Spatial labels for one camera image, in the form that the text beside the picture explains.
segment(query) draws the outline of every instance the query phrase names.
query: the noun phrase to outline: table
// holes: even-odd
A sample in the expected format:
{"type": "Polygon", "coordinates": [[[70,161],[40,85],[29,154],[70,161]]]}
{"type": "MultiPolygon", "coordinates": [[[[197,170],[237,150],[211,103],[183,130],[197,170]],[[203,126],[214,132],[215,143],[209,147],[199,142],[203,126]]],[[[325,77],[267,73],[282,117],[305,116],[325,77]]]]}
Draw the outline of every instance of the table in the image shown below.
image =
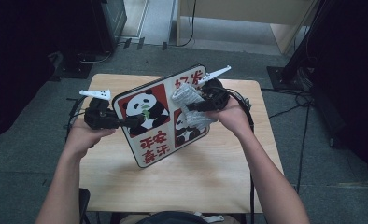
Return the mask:
{"type": "MultiPolygon", "coordinates": [[[[158,77],[97,74],[90,91],[128,91],[158,77]]],[[[283,173],[275,139],[256,81],[221,79],[225,88],[250,99],[255,134],[283,173]]],[[[87,98],[82,108],[88,107],[87,98]]],[[[139,168],[122,130],[88,151],[80,165],[80,187],[91,192],[88,211],[249,213],[250,172],[234,135],[213,123],[207,136],[169,157],[139,168]]],[[[255,213],[261,213],[255,197],[255,213]]]]}
{"type": "MultiPolygon", "coordinates": [[[[194,0],[179,0],[177,45],[180,45],[181,18],[192,17],[194,0]]],[[[302,26],[310,25],[318,0],[199,0],[195,17],[270,23],[277,45],[287,53],[302,26]]]]}

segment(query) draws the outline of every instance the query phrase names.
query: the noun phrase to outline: panda sign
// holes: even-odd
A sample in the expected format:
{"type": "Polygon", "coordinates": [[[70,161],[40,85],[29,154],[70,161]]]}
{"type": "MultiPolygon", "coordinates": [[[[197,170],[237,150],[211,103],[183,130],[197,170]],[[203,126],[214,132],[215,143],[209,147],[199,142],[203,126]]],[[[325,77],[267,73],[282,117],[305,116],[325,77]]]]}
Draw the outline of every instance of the panda sign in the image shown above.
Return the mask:
{"type": "Polygon", "coordinates": [[[122,127],[137,164],[144,168],[207,135],[189,127],[181,109],[171,100],[181,83],[197,85],[206,76],[205,67],[196,65],[183,72],[162,77],[114,97],[119,118],[138,119],[135,128],[122,127]]]}

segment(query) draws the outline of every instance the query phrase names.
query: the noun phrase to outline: panda illustration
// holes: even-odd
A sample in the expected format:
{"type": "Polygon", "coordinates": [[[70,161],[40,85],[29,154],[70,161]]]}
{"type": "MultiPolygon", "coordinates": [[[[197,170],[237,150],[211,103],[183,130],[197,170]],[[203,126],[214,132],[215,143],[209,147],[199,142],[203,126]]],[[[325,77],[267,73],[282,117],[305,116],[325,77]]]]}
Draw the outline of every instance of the panda illustration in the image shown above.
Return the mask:
{"type": "Polygon", "coordinates": [[[159,127],[169,118],[169,111],[152,94],[152,90],[137,94],[128,103],[123,104],[127,119],[140,119],[140,124],[129,128],[129,133],[139,135],[159,127]]]}
{"type": "Polygon", "coordinates": [[[199,130],[197,128],[189,127],[187,118],[184,113],[180,112],[175,123],[176,129],[176,144],[178,146],[183,145],[197,136],[199,136],[205,129],[199,130]]]}

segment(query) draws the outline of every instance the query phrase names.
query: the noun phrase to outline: hand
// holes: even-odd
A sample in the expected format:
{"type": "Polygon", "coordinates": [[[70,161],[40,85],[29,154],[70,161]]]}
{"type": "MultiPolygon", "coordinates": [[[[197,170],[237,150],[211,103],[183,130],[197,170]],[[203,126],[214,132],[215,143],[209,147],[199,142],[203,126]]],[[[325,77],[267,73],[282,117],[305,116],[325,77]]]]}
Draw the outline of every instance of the hand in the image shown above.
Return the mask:
{"type": "Polygon", "coordinates": [[[221,111],[208,111],[205,114],[212,119],[217,119],[235,135],[247,128],[250,129],[245,111],[233,97],[230,97],[228,104],[221,111]]]}
{"type": "Polygon", "coordinates": [[[115,131],[115,129],[93,130],[83,119],[77,119],[67,137],[64,153],[80,160],[102,137],[111,135],[115,131]]]}

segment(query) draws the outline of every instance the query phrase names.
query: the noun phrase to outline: red chinese characters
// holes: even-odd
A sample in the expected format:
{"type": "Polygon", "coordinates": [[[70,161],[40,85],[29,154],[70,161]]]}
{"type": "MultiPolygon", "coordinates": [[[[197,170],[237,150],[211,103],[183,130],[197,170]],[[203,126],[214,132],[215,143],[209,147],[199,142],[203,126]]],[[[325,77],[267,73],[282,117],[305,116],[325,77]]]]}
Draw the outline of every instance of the red chinese characters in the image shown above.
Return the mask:
{"type": "Polygon", "coordinates": [[[142,149],[146,150],[146,153],[142,155],[144,156],[145,164],[153,162],[159,157],[163,157],[163,155],[167,155],[170,151],[170,147],[164,144],[166,141],[166,133],[162,131],[158,131],[155,136],[140,140],[140,146],[142,149]]]}
{"type": "Polygon", "coordinates": [[[192,81],[189,81],[190,79],[189,77],[180,77],[179,79],[176,79],[175,82],[176,89],[178,89],[181,86],[181,83],[183,82],[188,84],[191,83],[192,85],[198,85],[198,81],[202,79],[203,74],[204,73],[202,72],[202,70],[198,70],[194,74],[191,74],[192,81]]]}

